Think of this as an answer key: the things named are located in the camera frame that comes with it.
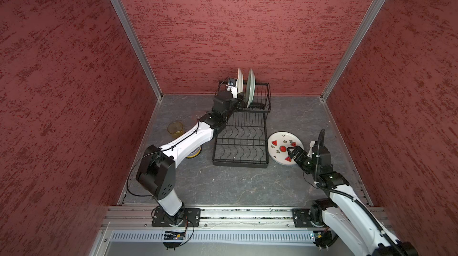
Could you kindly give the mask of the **white plate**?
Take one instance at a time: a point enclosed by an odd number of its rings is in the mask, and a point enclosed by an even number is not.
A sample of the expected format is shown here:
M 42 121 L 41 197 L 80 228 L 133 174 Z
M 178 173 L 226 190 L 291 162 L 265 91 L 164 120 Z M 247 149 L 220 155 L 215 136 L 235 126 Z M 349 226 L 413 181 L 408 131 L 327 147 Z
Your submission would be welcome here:
M 240 68 L 237 71 L 237 97 L 243 98 L 243 72 Z
M 284 166 L 294 166 L 297 163 L 289 157 L 289 147 L 304 148 L 299 138 L 292 133 L 280 131 L 273 133 L 267 140 L 268 154 L 276 163 Z

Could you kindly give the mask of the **yellow bowl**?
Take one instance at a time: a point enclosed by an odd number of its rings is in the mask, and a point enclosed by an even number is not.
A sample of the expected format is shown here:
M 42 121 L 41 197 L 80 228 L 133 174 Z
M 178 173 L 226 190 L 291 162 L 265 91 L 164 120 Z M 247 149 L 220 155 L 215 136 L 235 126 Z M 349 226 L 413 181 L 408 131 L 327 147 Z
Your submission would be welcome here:
M 192 151 L 191 153 L 189 153 L 189 154 L 186 156 L 186 158 L 187 158 L 187 159 L 195 158 L 195 157 L 197 157 L 197 156 L 200 155 L 201 151 L 202 151 L 202 146 L 199 146 L 199 147 L 196 148 L 194 151 Z

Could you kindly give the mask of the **amber glass cup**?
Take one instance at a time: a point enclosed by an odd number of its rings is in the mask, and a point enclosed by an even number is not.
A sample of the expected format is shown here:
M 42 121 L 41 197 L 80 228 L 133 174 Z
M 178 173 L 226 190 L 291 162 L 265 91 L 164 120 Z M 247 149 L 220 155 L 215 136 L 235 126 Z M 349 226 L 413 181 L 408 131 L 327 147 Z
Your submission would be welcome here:
M 168 125 L 167 132 L 173 139 L 177 139 L 184 134 L 184 125 L 180 121 L 174 121 Z

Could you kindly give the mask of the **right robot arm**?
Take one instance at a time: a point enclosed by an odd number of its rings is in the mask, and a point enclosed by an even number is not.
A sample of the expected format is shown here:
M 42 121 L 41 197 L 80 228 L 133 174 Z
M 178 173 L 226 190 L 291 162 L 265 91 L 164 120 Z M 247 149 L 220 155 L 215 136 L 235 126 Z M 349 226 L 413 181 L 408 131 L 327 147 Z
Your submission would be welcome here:
M 315 142 L 310 151 L 300 146 L 286 149 L 287 157 L 305 174 L 312 176 L 326 197 L 314 201 L 306 219 L 316 228 L 329 228 L 331 236 L 316 239 L 319 248 L 328 248 L 337 239 L 356 256 L 416 256 L 410 242 L 399 240 L 360 201 L 349 181 L 336 172 L 324 144 Z

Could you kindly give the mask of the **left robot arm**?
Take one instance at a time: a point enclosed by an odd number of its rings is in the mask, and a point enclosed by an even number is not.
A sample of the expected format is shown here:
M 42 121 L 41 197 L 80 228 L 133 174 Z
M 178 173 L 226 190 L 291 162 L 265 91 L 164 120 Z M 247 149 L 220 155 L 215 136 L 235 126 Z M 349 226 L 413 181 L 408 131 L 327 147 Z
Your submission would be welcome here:
M 232 114 L 243 106 L 242 93 L 219 91 L 212 110 L 192 129 L 161 147 L 151 145 L 144 152 L 135 179 L 159 204 L 171 225 L 179 226 L 185 219 L 184 203 L 174 190 L 176 169 L 193 151 L 216 138 Z

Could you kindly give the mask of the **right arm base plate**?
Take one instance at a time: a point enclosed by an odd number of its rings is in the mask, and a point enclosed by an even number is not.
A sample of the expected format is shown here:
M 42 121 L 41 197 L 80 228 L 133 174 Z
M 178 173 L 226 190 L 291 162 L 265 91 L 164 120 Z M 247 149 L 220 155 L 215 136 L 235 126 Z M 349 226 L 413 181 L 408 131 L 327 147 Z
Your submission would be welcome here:
M 324 226 L 315 208 L 294 208 L 292 209 L 292 219 L 296 228 Z

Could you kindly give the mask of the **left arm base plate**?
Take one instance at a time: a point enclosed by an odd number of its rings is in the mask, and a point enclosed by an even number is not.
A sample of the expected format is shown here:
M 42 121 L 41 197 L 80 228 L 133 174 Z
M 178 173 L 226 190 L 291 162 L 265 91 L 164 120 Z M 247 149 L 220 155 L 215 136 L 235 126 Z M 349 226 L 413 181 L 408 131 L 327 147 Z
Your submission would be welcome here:
M 200 208 L 180 208 L 175 215 L 167 214 L 161 207 L 152 212 L 152 227 L 198 227 Z

